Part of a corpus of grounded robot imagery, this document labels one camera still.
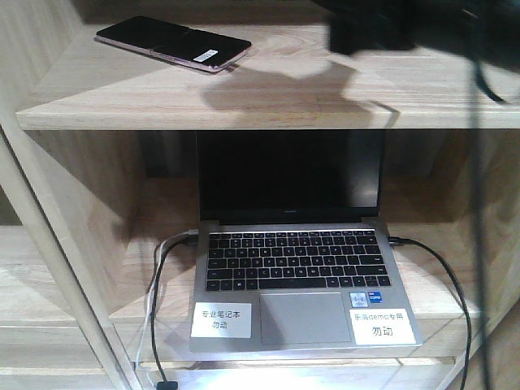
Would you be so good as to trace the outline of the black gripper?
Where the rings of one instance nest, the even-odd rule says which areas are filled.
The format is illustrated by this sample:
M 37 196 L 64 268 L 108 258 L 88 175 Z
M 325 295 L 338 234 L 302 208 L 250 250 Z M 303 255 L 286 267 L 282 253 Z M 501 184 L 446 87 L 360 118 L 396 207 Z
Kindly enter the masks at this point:
M 329 12 L 328 46 L 338 54 L 417 47 L 463 54 L 460 1 L 317 1 Z

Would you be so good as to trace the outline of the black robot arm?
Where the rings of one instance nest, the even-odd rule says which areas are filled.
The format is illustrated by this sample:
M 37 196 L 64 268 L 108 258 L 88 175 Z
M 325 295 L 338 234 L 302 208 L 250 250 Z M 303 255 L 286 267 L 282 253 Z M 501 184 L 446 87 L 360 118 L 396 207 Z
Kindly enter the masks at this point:
M 331 51 L 426 47 L 518 72 L 517 1 L 319 1 Z

